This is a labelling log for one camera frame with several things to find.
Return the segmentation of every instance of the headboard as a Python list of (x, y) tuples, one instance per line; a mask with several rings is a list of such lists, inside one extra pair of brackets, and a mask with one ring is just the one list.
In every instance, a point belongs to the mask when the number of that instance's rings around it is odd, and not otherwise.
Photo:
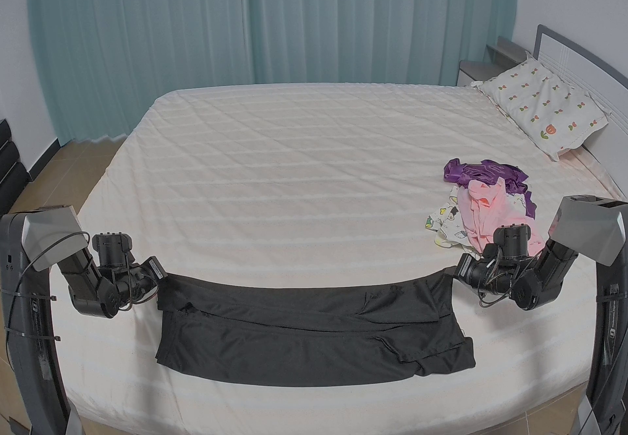
[(584, 147), (628, 195), (628, 78), (598, 56), (539, 25), (533, 56), (563, 80), (586, 90), (608, 117)]

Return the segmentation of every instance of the pillow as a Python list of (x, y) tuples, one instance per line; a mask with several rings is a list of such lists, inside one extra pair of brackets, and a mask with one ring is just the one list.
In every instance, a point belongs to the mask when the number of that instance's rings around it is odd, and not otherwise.
[(608, 124), (585, 90), (565, 83), (531, 56), (475, 87), (554, 161)]

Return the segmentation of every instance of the robotic arm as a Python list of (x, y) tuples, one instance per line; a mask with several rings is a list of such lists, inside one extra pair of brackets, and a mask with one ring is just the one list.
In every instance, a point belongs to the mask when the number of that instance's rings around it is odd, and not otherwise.
[[(549, 228), (549, 240), (528, 256), (527, 225), (501, 227), (480, 260), (463, 254), (451, 274), (475, 289), (480, 305), (506, 297), (521, 309), (534, 309), (558, 297), (578, 253), (596, 261), (597, 316), (593, 360), (586, 389), (584, 421), (572, 433), (616, 432), (624, 416), (622, 396), (628, 378), (628, 203), (596, 196), (566, 196)], [(487, 302), (487, 294), (497, 299)], [(595, 424), (595, 431), (590, 426)]]
[(82, 433), (65, 396), (53, 334), (48, 269), (59, 265), (72, 304), (113, 318), (156, 292), (167, 276), (155, 257), (137, 264), (126, 234), (93, 238), (100, 267), (87, 248), (72, 207), (42, 208), (0, 219), (0, 279), (6, 345), (34, 435)]

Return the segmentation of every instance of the tile floor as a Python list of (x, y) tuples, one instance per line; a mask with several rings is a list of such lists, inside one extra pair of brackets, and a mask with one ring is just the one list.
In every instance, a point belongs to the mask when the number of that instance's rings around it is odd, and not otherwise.
[[(12, 211), (28, 210), (44, 204), (71, 204), (78, 212), (121, 144), (122, 141), (103, 141), (97, 144), (70, 142), (59, 150), (35, 182), (27, 185)], [(0, 326), (4, 326), (1, 318), (0, 314)], [(473, 435), (568, 434), (583, 387), (575, 387), (506, 423)], [(4, 353), (4, 333), (0, 333), (0, 415), (0, 435), (10, 434), (6, 422), (9, 416), (24, 426), (29, 426), (15, 377)], [(87, 435), (125, 433), (88, 419), (84, 420), (83, 425)]]

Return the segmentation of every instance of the pile of clothes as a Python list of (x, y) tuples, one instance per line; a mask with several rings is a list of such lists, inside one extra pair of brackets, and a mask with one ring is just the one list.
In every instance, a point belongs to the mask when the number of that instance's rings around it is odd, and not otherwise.
[(480, 164), (452, 159), (445, 165), (444, 179), (456, 185), (447, 203), (428, 216), (425, 227), (436, 231), (437, 245), (461, 245), (465, 252), (479, 257), (486, 244), (493, 242), (495, 229), (528, 224), (532, 232), (528, 253), (536, 255), (545, 242), (534, 222), (532, 193), (523, 183), (527, 178), (518, 167), (490, 159)]

